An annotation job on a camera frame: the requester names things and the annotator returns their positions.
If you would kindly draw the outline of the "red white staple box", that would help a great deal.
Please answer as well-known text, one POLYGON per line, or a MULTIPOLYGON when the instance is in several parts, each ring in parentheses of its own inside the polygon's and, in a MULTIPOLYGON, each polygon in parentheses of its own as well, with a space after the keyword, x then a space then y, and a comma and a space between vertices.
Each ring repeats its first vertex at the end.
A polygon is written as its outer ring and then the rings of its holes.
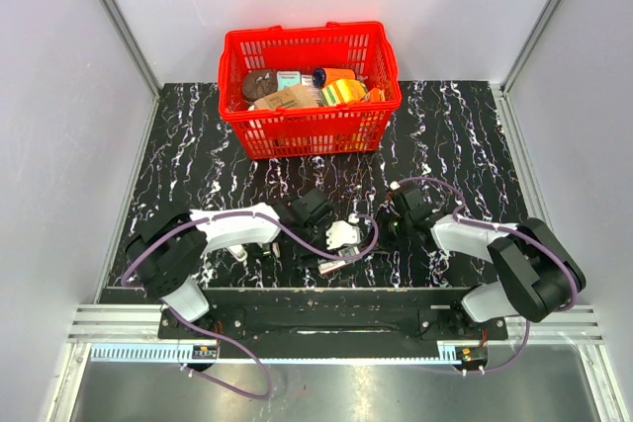
POLYGON ((344 260, 324 261, 317 265, 317 269, 322 276, 325 276, 345 267, 346 265, 347 262, 344 260))

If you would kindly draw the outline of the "white stapler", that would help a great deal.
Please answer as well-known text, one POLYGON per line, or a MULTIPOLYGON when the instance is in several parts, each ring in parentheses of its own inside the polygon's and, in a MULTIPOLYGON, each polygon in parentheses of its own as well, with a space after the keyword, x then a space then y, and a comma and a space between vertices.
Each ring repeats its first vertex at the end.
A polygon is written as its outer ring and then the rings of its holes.
POLYGON ((248 253, 242 245, 230 246, 227 251, 237 262, 245 262, 248 258, 248 253))

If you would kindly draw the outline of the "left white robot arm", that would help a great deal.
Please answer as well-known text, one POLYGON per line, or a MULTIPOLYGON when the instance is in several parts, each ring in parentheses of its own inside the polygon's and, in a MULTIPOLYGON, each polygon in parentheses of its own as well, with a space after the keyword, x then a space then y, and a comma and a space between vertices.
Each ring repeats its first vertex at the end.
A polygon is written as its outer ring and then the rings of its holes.
POLYGON ((162 211, 133 235, 125 248, 129 262, 121 276, 127 287, 135 278, 145 294, 180 316, 180 327, 204 338, 214 327, 210 303, 192 275, 211 252, 250 244, 269 244, 290 230, 318 250, 332 223, 333 206, 313 189, 302 197, 260 202, 228 211, 162 211))

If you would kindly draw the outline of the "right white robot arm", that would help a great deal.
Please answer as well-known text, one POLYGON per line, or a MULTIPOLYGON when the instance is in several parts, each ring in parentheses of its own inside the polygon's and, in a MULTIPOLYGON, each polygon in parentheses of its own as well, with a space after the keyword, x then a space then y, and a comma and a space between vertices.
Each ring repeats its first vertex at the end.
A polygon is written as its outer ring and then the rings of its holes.
POLYGON ((468 291, 451 312, 450 327, 458 337, 471 339, 486 322, 501 317, 538 323, 573 306, 586 288, 584 272, 543 220, 485 222, 434 211, 411 183, 394 182, 390 188, 394 210, 378 218, 382 244, 395 248, 416 240, 426 251, 467 255, 496 269, 496 282, 468 291))

